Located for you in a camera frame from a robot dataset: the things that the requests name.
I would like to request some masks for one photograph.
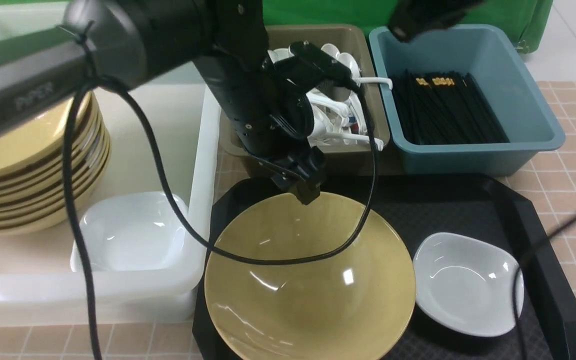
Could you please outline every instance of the robotic arm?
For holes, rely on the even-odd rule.
[[[452,27],[482,1],[400,0],[388,27],[408,42]],[[308,204],[325,158],[307,141],[306,93],[330,59],[305,41],[295,44],[304,56],[275,66],[268,46],[261,0],[71,0],[61,25],[0,41],[0,136],[72,96],[87,76],[131,90],[192,61],[246,151]]]

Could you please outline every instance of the yellow plate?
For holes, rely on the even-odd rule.
[[[85,153],[83,159],[77,163],[73,169],[73,188],[77,189],[82,183],[100,166],[99,158],[106,152],[110,136],[107,135],[105,129],[101,130],[98,139],[92,148]],[[41,192],[34,193],[26,198],[13,203],[4,203],[0,205],[0,220],[10,219],[13,217],[21,217],[27,214],[32,214],[46,206],[46,203],[57,201],[63,196],[64,183],[61,177],[51,187],[42,190]]]
[[[90,94],[85,96],[79,109],[78,123],[82,121],[89,101]],[[72,102],[72,99],[63,102],[0,137],[0,176],[38,162],[61,146]]]
[[[108,164],[108,158],[110,157],[110,142],[107,141],[106,144],[107,145],[105,151],[103,152],[103,155],[99,162],[101,166],[98,166],[95,169],[91,170],[86,180],[81,184],[81,186],[74,189],[75,198],[78,198],[82,194],[85,194],[90,187],[96,184],[96,180],[99,178],[99,176],[97,176],[96,174],[101,173],[105,170],[105,167]],[[51,198],[50,200],[45,201],[44,206],[42,206],[41,209],[38,211],[32,212],[31,214],[26,214],[24,216],[15,216],[13,218],[0,220],[0,229],[15,228],[23,226],[25,224],[34,223],[35,221],[39,221],[40,219],[52,215],[53,213],[64,208],[65,204],[66,203],[64,201],[64,196],[62,194],[58,194],[57,196],[55,196],[55,198]]]
[[[73,149],[77,150],[80,146],[85,144],[87,139],[86,134],[90,134],[90,129],[94,124],[94,121],[90,121],[91,119],[96,119],[96,115],[99,112],[99,104],[94,96],[93,93],[90,93],[90,101],[89,106],[86,111],[86,114],[82,118],[80,125],[77,128],[77,135],[75,141],[73,142]],[[23,183],[30,178],[34,178],[38,176],[38,174],[45,173],[49,169],[57,166],[59,162],[62,161],[62,149],[61,147],[57,148],[57,150],[50,153],[46,157],[24,166],[23,168],[14,171],[12,173],[6,173],[0,176],[0,190],[6,189],[7,187],[13,187],[20,183]]]
[[[363,209],[338,194],[307,206],[280,194],[238,215],[215,245],[263,260],[318,255],[348,239]],[[415,296],[409,252],[374,211],[330,259],[253,266],[212,253],[205,272],[210,318],[244,360],[379,360],[406,330]]]
[[[98,118],[93,123],[94,129],[91,131],[93,133],[93,138],[86,144],[84,151],[90,151],[94,146],[99,143],[99,139],[102,134],[103,123]],[[78,165],[82,162],[85,157],[85,152],[78,152],[74,156],[73,168],[77,169]],[[33,196],[37,193],[43,192],[49,189],[53,185],[60,182],[62,179],[62,164],[58,162],[56,166],[46,171],[45,173],[39,174],[38,178],[31,178],[30,180],[23,182],[17,186],[7,187],[6,189],[0,190],[0,205],[6,205],[16,201],[21,201]]]

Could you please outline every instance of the white plastic bin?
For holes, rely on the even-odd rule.
[[[0,39],[51,27],[66,3],[0,6]],[[112,156],[90,203],[132,192],[160,191],[137,116],[111,93],[96,90]],[[194,66],[183,66],[132,92],[150,119],[172,191],[188,204],[190,224],[210,232],[221,109]],[[71,272],[73,236],[61,223],[34,234],[0,237],[0,326],[84,324],[85,283]],[[186,235],[182,259],[153,271],[96,272],[98,321],[176,322],[195,307],[205,249]]]

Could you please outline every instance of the green backdrop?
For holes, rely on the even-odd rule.
[[[0,5],[46,0],[0,0]],[[386,23],[396,0],[263,0],[267,25],[346,23],[366,33]],[[519,51],[537,50],[553,0],[487,0],[464,23],[489,24],[502,29]]]

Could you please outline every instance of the stack of yellow plates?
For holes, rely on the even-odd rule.
[[[72,100],[0,137],[0,234],[43,230],[66,219],[62,145]],[[82,207],[110,159],[110,135],[87,94],[77,114],[72,151],[75,205]]]

